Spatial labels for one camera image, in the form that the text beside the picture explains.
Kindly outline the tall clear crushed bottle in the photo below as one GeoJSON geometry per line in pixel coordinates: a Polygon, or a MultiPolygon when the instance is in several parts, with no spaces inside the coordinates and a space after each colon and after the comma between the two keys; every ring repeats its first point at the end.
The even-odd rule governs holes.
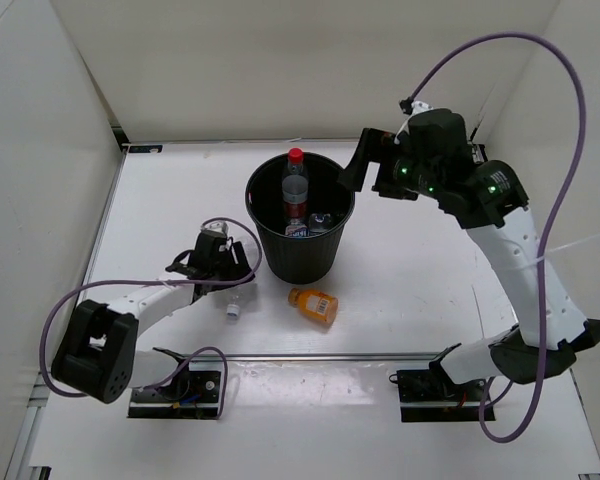
{"type": "MultiPolygon", "coordinates": [[[[248,265],[255,267],[259,258],[258,249],[253,240],[246,236],[240,237],[248,265]]],[[[226,292],[226,318],[229,321],[237,321],[248,306],[255,301],[257,297],[257,283],[255,278],[249,282],[230,288],[226,292]]]]}

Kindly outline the small clear black-cap bottle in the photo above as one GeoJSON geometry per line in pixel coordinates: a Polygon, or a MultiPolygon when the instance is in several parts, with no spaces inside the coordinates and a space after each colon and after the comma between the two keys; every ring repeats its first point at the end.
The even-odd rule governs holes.
{"type": "Polygon", "coordinates": [[[312,213],[308,218],[308,231],[310,236],[317,236],[329,232],[335,226],[334,216],[329,213],[312,213]]]}

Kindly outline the red label clear bottle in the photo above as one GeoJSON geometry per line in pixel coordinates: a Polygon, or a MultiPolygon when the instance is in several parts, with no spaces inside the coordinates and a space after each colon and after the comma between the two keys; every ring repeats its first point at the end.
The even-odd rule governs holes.
{"type": "Polygon", "coordinates": [[[300,148],[291,148],[287,153],[281,192],[286,220],[289,223],[304,222],[308,204],[309,175],[304,163],[304,151],[300,148]]]}

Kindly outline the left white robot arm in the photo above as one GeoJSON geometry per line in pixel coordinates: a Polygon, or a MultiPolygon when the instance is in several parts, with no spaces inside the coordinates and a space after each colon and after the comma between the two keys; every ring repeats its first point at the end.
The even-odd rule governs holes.
{"type": "Polygon", "coordinates": [[[50,390],[67,398],[92,397],[104,404],[126,389],[157,390],[168,400],[186,395],[191,356],[159,348],[141,351],[138,338],[173,313],[206,295],[254,279],[242,243],[222,219],[204,224],[195,246],[178,254],[156,280],[134,281],[135,291],[109,302],[77,304],[53,356],[39,348],[39,362],[50,390]]]}

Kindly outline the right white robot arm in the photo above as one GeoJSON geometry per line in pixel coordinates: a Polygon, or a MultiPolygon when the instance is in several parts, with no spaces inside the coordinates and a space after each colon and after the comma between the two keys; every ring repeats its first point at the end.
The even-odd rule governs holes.
{"type": "Polygon", "coordinates": [[[398,134],[363,129],[340,184],[361,191],[371,162],[379,165],[372,189],[380,196],[426,196],[456,219],[489,261],[517,319],[499,335],[449,347],[431,361],[435,396],[450,400],[465,384],[496,376],[530,384],[539,369],[556,377],[600,343],[600,320],[579,310],[553,267],[537,272],[540,240],[518,176],[503,161],[475,162],[461,115],[433,109],[410,117],[398,134]]]}

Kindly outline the black plastic waste bin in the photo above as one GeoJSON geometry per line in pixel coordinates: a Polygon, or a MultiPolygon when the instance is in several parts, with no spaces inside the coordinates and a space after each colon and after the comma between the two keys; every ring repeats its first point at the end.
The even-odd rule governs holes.
{"type": "Polygon", "coordinates": [[[346,222],[354,211],[355,196],[338,183],[343,168],[335,161],[312,152],[305,154],[308,166],[308,212],[329,214],[328,231],[308,237],[284,234],[282,173],[285,154],[261,164],[245,190],[246,209],[256,225],[271,271],[291,284],[309,284],[331,269],[346,222]]]}

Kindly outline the orange juice bottle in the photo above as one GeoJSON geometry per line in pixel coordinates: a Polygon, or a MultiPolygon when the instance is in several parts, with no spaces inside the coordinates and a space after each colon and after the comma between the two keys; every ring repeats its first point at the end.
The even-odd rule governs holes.
{"type": "Polygon", "coordinates": [[[287,299],[301,315],[325,327],[334,323],[338,313],[339,300],[319,290],[292,288],[287,299]]]}

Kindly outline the right aluminium frame rail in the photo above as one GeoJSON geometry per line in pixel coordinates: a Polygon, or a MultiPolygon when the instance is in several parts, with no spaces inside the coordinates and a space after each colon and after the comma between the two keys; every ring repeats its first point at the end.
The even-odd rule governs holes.
{"type": "Polygon", "coordinates": [[[470,146],[473,162],[475,164],[482,164],[487,161],[485,149],[482,144],[471,143],[470,146]]]}

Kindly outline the front aluminium rail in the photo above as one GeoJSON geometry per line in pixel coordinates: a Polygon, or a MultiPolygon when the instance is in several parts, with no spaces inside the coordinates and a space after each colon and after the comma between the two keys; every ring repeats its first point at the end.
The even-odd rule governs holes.
{"type": "Polygon", "coordinates": [[[235,362],[311,362],[311,361],[407,361],[428,362],[438,355],[437,352],[399,352],[399,353],[313,353],[313,354],[227,354],[229,361],[235,362]]]}

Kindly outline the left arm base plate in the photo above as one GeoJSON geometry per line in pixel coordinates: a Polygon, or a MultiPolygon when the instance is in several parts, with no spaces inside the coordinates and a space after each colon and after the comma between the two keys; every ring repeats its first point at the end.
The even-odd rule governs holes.
{"type": "Polygon", "coordinates": [[[189,366],[166,386],[133,389],[129,419],[216,420],[220,413],[225,374],[209,366],[189,366]]]}

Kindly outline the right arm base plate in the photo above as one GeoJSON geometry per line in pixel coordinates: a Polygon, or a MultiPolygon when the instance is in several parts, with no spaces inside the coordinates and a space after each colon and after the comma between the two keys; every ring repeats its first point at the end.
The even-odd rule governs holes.
{"type": "Polygon", "coordinates": [[[444,393],[428,370],[397,370],[388,376],[397,388],[402,423],[467,423],[479,421],[486,382],[474,380],[444,393]]]}

